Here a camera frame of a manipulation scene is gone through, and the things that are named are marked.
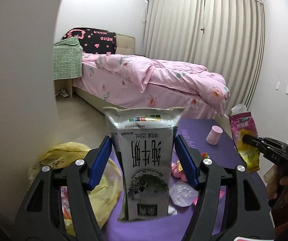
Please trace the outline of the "person right hand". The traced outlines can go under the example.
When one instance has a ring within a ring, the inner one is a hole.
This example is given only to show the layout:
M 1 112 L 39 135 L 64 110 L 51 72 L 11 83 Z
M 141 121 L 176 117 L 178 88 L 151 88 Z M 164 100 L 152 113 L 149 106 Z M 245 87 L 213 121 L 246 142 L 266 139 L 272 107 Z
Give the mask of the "person right hand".
M 278 187 L 282 186 L 286 188 L 287 191 L 281 198 L 281 205 L 286 205 L 288 203 L 288 176 L 284 176 L 278 179 L 277 176 L 272 176 L 266 186 L 267 197 L 270 200 L 276 199 L 278 197 Z

